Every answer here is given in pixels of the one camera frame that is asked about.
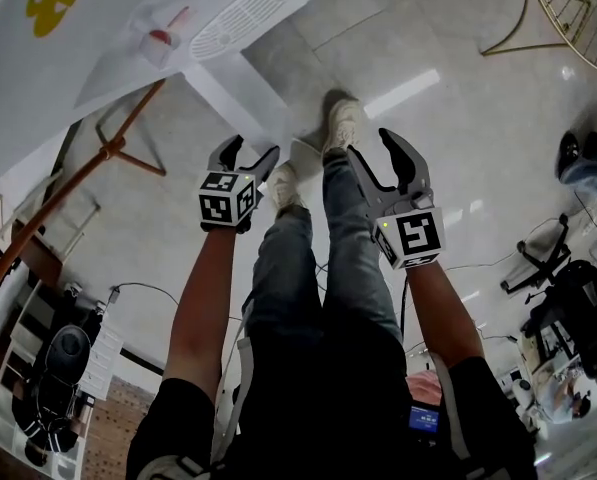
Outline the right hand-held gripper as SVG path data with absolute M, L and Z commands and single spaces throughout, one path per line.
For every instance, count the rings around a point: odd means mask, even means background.
M 347 149 L 350 166 L 367 201 L 370 237 L 394 270 L 434 262 L 445 249 L 442 210 L 434 205 L 424 157 L 403 137 L 378 130 L 389 152 L 397 188 L 382 185 L 362 154 Z

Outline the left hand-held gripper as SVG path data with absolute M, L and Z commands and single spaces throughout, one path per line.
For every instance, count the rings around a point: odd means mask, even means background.
M 274 146 L 252 166 L 235 168 L 243 142 L 236 134 L 209 156 L 198 189 L 200 225 L 206 232 L 216 228 L 232 228 L 238 234 L 249 231 L 252 213 L 263 198 L 259 187 L 279 160 L 280 147 Z

